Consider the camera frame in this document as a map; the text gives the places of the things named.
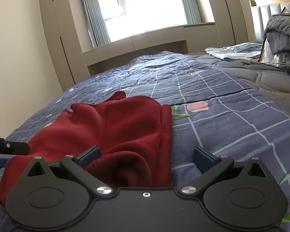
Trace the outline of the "dark red knit garment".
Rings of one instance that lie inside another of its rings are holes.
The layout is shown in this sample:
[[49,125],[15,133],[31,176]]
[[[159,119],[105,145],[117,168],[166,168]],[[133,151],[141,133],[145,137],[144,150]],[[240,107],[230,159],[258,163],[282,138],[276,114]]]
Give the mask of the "dark red knit garment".
[[172,111],[148,96],[117,91],[99,104],[72,104],[29,141],[30,153],[7,161],[0,204],[35,156],[58,161],[97,146],[101,157],[86,171],[113,189],[172,186]]

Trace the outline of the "grey bed sheet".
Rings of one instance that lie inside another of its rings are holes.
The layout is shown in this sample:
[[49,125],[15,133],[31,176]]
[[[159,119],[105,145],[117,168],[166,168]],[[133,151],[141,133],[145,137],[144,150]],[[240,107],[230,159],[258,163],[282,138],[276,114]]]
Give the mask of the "grey bed sheet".
[[228,72],[259,91],[290,114],[290,75],[274,67],[243,64],[240,60],[220,60],[204,52],[190,54],[200,63]]

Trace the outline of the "small white box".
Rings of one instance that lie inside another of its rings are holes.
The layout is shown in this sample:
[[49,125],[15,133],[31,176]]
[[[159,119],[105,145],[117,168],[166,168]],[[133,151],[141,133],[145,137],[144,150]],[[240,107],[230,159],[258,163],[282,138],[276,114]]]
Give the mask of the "small white box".
[[241,63],[244,63],[244,64],[254,64],[255,63],[255,60],[252,59],[252,58],[241,58]]

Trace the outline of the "light blue folded cloth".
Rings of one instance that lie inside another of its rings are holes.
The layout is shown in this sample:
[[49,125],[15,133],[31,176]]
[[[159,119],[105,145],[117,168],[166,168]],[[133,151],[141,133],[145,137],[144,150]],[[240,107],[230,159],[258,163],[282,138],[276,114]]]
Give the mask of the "light blue folded cloth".
[[204,51],[220,60],[239,60],[241,58],[258,58],[261,54],[261,43],[240,43],[221,48],[208,47]]

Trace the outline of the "clear plastic bag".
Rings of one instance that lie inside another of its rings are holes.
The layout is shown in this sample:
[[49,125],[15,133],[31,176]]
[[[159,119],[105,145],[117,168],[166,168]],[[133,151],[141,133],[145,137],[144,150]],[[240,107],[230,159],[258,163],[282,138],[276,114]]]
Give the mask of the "clear plastic bag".
[[272,54],[270,44],[266,41],[259,62],[278,67],[279,64],[284,64],[284,57],[281,54]]

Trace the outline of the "left beige wardrobe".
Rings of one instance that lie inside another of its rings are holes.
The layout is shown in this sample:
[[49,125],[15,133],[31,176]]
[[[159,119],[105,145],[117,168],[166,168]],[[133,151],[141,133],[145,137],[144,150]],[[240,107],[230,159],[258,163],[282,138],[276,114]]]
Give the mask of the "left beige wardrobe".
[[61,89],[88,78],[70,0],[39,0],[49,54]]

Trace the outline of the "beige wardrobe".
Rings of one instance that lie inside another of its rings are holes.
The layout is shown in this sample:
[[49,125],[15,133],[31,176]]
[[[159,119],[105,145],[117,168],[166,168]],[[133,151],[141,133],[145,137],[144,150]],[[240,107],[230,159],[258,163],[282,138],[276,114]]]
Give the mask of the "beige wardrobe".
[[240,0],[209,0],[219,45],[232,46],[248,42],[246,21]]
[[61,89],[88,78],[70,0],[39,0],[49,54]]

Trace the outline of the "beige window bench cabinet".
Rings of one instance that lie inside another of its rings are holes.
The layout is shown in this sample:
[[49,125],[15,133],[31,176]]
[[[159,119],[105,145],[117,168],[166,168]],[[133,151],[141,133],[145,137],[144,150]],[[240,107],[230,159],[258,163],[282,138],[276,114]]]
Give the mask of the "beige window bench cabinet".
[[92,76],[123,66],[141,55],[162,51],[187,54],[202,52],[210,46],[219,46],[216,25],[202,23],[164,28],[117,40],[84,53],[84,58]]

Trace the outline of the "left teal curtain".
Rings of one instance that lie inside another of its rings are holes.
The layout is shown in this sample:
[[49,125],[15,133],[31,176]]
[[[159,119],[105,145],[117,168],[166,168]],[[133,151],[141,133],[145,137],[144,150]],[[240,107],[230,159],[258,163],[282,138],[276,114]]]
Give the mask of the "left teal curtain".
[[111,43],[98,0],[83,0],[91,42],[94,48]]

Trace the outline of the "teal curtain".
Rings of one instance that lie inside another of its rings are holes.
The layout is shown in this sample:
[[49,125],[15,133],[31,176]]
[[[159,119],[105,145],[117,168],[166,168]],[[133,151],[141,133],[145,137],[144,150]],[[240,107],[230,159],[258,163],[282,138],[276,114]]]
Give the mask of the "teal curtain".
[[98,0],[83,0],[91,42],[94,48],[111,43]]
[[197,0],[182,0],[187,24],[199,24],[202,18]]

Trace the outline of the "right beige wardrobe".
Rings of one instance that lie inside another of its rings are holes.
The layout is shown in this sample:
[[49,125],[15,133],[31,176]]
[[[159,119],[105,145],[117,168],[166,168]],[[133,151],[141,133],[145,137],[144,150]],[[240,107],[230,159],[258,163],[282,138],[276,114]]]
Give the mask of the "right beige wardrobe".
[[209,0],[219,45],[232,46],[248,42],[246,21],[240,0]]

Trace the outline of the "dark grey folded blanket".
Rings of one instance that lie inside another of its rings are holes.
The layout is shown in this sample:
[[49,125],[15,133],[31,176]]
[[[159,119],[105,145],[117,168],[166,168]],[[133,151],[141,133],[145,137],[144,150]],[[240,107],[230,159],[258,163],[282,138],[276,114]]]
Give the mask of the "dark grey folded blanket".
[[268,41],[272,54],[281,54],[284,64],[278,68],[284,69],[290,75],[290,14],[281,13],[269,19],[264,30],[264,42]]

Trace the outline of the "right teal curtain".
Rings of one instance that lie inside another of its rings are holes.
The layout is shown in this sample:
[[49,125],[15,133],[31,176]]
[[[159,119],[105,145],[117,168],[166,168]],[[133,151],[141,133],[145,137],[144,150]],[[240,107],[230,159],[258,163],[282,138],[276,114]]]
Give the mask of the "right teal curtain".
[[187,24],[199,24],[202,18],[197,0],[182,0]]

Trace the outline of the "grey padded headboard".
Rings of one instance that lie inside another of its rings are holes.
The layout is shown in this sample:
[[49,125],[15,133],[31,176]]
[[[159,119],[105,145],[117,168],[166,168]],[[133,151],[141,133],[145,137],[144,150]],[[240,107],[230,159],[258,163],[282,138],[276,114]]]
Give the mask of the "grey padded headboard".
[[264,29],[273,15],[290,14],[290,0],[250,0],[253,28],[258,43],[262,43]]

